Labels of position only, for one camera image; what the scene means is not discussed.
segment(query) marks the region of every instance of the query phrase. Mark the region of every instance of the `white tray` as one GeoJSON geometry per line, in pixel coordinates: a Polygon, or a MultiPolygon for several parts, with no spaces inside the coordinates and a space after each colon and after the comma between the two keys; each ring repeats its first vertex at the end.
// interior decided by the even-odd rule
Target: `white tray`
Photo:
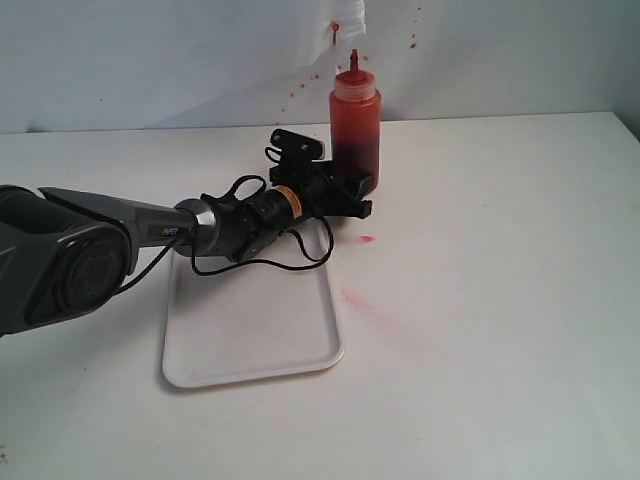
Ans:
{"type": "MultiPolygon", "coordinates": [[[[300,228],[318,258],[317,225],[300,228]]],[[[279,238],[263,252],[304,264],[295,239],[279,238]]],[[[202,270],[228,262],[198,259],[202,270]]],[[[344,353],[327,267],[287,272],[250,265],[216,277],[198,277],[190,261],[174,255],[162,368],[181,388],[314,372],[344,353]]]]}

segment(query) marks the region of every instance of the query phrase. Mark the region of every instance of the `orange label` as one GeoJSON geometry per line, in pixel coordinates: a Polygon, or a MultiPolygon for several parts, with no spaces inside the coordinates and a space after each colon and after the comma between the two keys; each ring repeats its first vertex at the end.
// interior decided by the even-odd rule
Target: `orange label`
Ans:
{"type": "Polygon", "coordinates": [[[302,203],[300,203],[300,199],[298,196],[291,190],[289,187],[285,187],[284,185],[278,185],[274,190],[279,191],[284,198],[287,199],[289,205],[291,205],[291,210],[293,211],[293,218],[296,219],[302,216],[302,203]]]}

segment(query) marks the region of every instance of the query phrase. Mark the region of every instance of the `red squeeze bottle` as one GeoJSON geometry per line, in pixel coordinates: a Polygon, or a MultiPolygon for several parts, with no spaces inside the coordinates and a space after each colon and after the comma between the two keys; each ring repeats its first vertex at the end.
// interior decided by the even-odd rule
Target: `red squeeze bottle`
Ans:
{"type": "Polygon", "coordinates": [[[378,186],[380,167],[380,111],[382,95],[371,72],[360,70],[358,51],[351,52],[351,68],[336,75],[329,95],[331,147],[336,175],[373,175],[371,193],[378,186]]]}

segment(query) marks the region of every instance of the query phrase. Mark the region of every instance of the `bottle nozzle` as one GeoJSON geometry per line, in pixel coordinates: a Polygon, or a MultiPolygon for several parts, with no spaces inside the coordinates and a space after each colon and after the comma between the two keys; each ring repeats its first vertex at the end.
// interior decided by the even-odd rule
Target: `bottle nozzle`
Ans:
{"type": "Polygon", "coordinates": [[[351,50],[351,57],[349,57],[349,60],[351,60],[351,71],[352,72],[357,72],[358,70],[360,70],[360,67],[358,66],[358,50],[357,49],[353,49],[351,50]]]}

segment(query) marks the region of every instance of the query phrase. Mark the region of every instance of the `bottle cap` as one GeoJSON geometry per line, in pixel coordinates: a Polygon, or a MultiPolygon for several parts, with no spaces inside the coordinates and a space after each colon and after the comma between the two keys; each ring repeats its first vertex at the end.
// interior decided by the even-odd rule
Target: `bottle cap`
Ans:
{"type": "Polygon", "coordinates": [[[360,70],[358,50],[351,52],[351,68],[336,75],[334,95],[343,102],[365,102],[376,94],[376,78],[373,73],[360,70]]]}

